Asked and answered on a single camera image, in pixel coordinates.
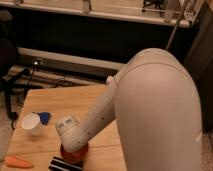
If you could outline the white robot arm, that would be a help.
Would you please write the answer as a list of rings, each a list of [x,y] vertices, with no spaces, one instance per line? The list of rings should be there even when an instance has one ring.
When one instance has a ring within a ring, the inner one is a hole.
[[[105,91],[77,121],[56,130],[68,153],[117,123],[127,171],[201,171],[202,112],[196,85],[168,51],[144,49],[106,81]]]

